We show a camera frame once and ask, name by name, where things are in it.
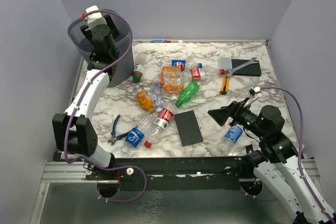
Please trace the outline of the red label bottle red cap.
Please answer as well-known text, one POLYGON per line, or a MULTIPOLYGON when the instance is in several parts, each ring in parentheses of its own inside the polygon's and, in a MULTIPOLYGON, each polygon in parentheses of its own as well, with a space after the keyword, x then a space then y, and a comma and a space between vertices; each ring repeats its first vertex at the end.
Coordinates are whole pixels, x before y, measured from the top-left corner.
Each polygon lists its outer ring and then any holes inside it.
POLYGON ((216 68, 194 68, 188 69, 183 72, 183 78, 185 82, 202 82, 211 81, 225 74, 224 69, 216 68))

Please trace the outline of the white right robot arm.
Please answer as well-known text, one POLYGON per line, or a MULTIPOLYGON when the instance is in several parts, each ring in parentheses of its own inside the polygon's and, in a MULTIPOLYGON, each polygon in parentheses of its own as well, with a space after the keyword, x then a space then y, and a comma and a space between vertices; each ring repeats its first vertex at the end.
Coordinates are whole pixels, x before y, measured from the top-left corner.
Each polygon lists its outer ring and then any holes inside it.
POLYGON ((315 187, 302 167, 301 154, 283 134, 285 123, 280 110, 265 105, 255 115, 247 99, 209 110, 220 126, 232 118, 256 135, 259 149, 244 156, 241 171, 246 177, 256 176, 281 202, 294 223, 335 223, 335 211, 315 187))

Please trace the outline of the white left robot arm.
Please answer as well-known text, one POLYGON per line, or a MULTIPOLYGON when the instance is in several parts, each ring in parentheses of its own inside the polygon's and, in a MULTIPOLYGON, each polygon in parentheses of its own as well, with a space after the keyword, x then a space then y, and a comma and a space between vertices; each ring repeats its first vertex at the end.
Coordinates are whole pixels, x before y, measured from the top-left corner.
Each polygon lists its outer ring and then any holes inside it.
POLYGON ((91 31, 93 54, 79 93, 64 113, 54 115, 52 126, 57 149, 64 153, 67 163, 83 158, 98 168, 102 178, 110 179, 116 172, 114 155, 99 145, 91 118, 100 96, 115 74, 120 56, 112 29, 100 12, 85 13, 82 17, 91 31))

